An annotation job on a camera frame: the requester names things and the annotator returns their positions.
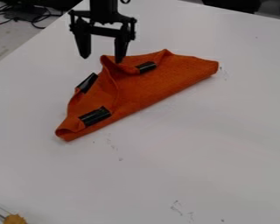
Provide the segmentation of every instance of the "white table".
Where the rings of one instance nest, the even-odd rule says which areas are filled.
[[[114,40],[95,37],[84,60],[62,17],[0,62],[0,203],[31,224],[280,224],[280,21],[176,0],[121,12],[139,21],[129,54],[223,69],[64,143],[53,132],[74,87]]]

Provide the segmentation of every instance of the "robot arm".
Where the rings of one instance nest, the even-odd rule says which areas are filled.
[[[128,4],[130,0],[120,0]],[[91,36],[100,35],[115,38],[115,62],[120,63],[126,56],[131,40],[136,38],[135,24],[137,20],[133,17],[125,17],[118,12],[118,0],[90,0],[90,10],[71,10],[70,30],[80,52],[80,56],[86,59],[91,54]],[[83,18],[90,18],[88,23]],[[95,26],[121,23],[120,30]]]

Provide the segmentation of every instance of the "yellow object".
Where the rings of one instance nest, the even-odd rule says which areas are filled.
[[[27,224],[27,222],[18,214],[11,214],[6,217],[3,224]]]

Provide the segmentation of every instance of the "orange cloth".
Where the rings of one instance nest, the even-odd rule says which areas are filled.
[[[75,89],[67,118],[56,130],[58,137],[71,141],[101,129],[210,77],[219,65],[216,61],[175,55],[167,50],[128,56],[121,64],[114,61],[114,57],[101,56],[102,71],[94,85],[86,93]],[[137,66],[148,61],[157,67],[140,73]],[[87,127],[81,116],[102,106],[111,116]]]

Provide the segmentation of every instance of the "folded orange fabric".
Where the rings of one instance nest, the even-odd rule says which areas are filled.
[[[99,76],[91,74],[75,89],[58,137],[71,141],[94,132],[210,77],[219,66],[168,50],[114,61],[101,56]]]

